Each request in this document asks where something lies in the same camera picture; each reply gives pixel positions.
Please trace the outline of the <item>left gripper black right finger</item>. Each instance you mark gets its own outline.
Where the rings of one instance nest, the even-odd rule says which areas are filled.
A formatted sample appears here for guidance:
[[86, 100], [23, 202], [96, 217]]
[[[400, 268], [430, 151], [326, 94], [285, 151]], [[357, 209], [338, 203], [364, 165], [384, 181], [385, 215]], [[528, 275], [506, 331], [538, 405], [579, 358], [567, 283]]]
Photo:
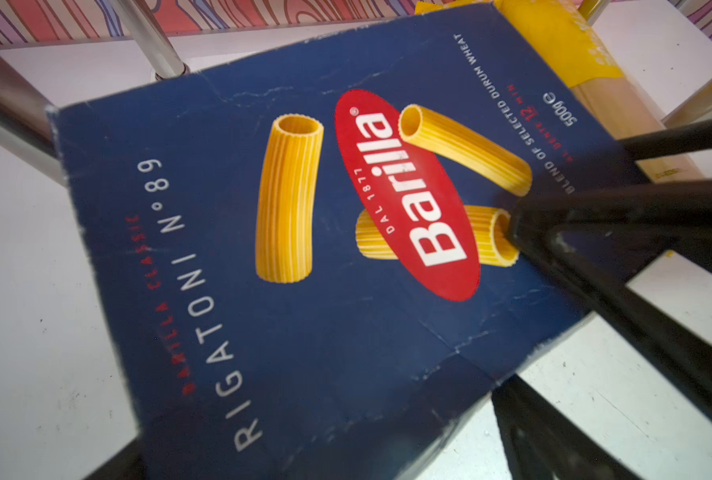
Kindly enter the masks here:
[[518, 376], [494, 390], [492, 402], [514, 479], [636, 479]]

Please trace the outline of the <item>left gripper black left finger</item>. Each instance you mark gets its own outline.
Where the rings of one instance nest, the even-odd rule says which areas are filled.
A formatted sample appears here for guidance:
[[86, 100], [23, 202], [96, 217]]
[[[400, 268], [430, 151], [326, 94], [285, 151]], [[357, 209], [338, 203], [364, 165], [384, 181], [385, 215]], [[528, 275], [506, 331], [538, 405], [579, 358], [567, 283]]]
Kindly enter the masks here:
[[145, 467], [140, 442], [135, 439], [111, 459], [85, 477], [85, 480], [144, 480]]

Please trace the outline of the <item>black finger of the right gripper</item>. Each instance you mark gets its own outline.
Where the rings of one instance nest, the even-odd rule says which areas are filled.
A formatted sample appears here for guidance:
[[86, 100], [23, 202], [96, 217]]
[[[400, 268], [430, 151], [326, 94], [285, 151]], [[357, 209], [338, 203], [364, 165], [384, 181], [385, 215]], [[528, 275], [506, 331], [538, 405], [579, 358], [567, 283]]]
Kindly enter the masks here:
[[712, 260], [712, 180], [524, 198], [508, 239], [603, 317], [712, 422], [712, 346], [586, 259], [570, 231], [641, 234], [689, 243]]
[[712, 119], [619, 141], [633, 160], [712, 150]]

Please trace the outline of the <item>yellow Pastatime spaghetti bag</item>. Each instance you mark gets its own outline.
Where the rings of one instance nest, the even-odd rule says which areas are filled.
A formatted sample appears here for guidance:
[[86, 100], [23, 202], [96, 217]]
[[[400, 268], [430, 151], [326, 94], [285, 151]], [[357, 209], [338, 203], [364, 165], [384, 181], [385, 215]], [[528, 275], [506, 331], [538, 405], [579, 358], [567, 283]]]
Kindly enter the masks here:
[[[494, 6], [614, 138], [663, 130], [572, 2], [497, 1]], [[409, 105], [398, 129], [404, 142], [456, 161], [517, 196], [532, 186], [524, 160], [440, 113]]]

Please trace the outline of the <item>blue Barilla rigatoni box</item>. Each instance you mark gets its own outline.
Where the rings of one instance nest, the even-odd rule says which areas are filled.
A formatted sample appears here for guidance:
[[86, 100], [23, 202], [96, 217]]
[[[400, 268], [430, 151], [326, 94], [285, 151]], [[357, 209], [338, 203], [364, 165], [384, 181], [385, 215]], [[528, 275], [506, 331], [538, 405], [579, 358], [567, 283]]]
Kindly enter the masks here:
[[490, 4], [53, 111], [148, 479], [394, 479], [584, 310], [505, 234], [645, 177]]

